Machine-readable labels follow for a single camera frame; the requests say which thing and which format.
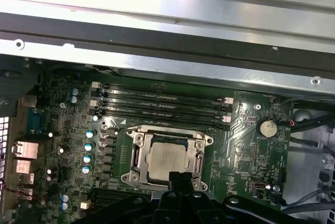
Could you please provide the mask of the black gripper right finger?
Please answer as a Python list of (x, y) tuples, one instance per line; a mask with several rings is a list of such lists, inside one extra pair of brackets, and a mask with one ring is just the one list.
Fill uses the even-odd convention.
[(222, 203), (196, 191), (191, 173), (181, 174), (181, 223), (310, 223), (294, 218), (241, 196)]

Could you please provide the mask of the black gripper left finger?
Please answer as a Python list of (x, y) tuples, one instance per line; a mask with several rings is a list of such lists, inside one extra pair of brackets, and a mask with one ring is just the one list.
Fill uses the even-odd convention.
[(147, 200), (131, 195), (76, 220), (76, 223), (181, 223), (182, 173), (171, 172), (167, 191)]

